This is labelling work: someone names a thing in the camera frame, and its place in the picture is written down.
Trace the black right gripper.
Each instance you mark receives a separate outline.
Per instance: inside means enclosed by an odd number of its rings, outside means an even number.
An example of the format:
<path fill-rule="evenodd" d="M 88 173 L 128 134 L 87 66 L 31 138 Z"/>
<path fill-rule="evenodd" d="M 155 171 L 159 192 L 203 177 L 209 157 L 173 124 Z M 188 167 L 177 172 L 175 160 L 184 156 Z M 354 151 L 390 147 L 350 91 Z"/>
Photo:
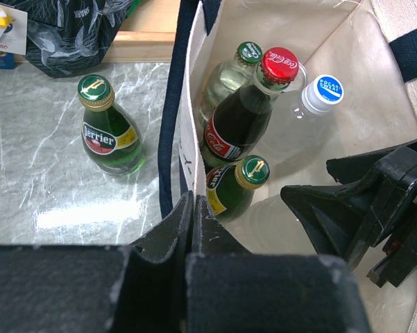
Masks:
<path fill-rule="evenodd" d="M 398 146 L 326 162 L 340 186 L 285 186 L 281 199 L 304 227 L 314 250 L 355 269 L 369 248 L 385 257 L 372 283 L 398 287 L 417 268 L 417 150 Z"/>

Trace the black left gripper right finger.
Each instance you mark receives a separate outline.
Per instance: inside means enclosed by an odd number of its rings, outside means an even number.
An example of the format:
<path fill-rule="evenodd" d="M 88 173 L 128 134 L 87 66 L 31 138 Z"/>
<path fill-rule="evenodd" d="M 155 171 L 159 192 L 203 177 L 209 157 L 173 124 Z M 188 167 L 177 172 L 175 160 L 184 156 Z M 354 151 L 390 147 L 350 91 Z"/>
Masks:
<path fill-rule="evenodd" d="M 370 332 L 354 274 L 329 255 L 248 252 L 197 196 L 186 258 L 188 332 Z"/>

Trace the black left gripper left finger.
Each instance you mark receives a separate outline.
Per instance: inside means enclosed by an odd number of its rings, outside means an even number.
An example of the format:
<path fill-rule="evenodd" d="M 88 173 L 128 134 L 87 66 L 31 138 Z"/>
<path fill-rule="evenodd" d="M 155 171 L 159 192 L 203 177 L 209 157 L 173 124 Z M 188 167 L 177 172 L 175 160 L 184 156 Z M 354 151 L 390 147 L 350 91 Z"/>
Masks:
<path fill-rule="evenodd" d="M 0 332 L 178 332 L 194 197 L 125 246 L 0 246 Z"/>

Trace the silver red soda can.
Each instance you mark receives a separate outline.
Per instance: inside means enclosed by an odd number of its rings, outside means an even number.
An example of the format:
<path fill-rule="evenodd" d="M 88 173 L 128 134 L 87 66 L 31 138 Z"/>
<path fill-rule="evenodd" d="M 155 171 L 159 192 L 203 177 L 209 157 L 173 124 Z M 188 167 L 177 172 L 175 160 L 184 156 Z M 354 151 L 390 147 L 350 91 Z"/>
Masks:
<path fill-rule="evenodd" d="M 308 84 L 308 74 L 305 66 L 299 62 L 298 63 L 298 73 L 294 80 L 290 84 L 290 88 L 294 90 L 302 90 Z"/>

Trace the dark cola glass bottle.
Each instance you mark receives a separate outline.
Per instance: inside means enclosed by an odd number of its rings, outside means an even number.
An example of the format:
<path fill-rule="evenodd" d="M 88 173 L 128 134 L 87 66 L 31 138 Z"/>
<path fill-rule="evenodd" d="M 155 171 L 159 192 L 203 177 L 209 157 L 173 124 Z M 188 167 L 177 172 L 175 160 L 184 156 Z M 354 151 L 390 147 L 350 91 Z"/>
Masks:
<path fill-rule="evenodd" d="M 210 170 L 245 157 L 269 124 L 273 104 L 298 75 L 298 59 L 277 46 L 267 50 L 253 75 L 226 97 L 203 131 L 201 155 Z"/>

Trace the beige canvas tote bag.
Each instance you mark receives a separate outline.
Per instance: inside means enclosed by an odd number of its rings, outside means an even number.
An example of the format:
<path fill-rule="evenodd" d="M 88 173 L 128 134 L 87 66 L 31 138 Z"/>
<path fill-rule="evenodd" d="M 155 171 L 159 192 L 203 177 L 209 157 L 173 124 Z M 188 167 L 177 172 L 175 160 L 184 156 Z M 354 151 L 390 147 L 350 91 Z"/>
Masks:
<path fill-rule="evenodd" d="M 208 66 L 242 40 L 244 26 L 260 44 L 277 40 L 306 62 L 311 74 L 335 74 L 350 108 L 336 118 L 324 145 L 280 165 L 270 191 L 293 178 L 326 181 L 325 162 L 417 137 L 417 79 L 404 83 L 389 42 L 417 28 L 417 1 L 181 1 L 164 118 L 180 115 L 182 181 L 201 192 L 193 104 Z"/>

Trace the clear soda water bottle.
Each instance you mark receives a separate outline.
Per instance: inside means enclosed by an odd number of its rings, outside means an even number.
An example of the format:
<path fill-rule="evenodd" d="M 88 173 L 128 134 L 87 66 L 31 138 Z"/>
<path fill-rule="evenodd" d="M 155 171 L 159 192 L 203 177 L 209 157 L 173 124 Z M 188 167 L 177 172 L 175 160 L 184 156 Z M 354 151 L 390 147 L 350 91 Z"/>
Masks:
<path fill-rule="evenodd" d="M 198 109 L 198 124 L 201 130 L 216 107 L 230 94 L 239 89 L 253 74 L 262 58 L 262 50 L 254 42 L 242 42 L 233 59 L 219 63 L 207 80 Z"/>

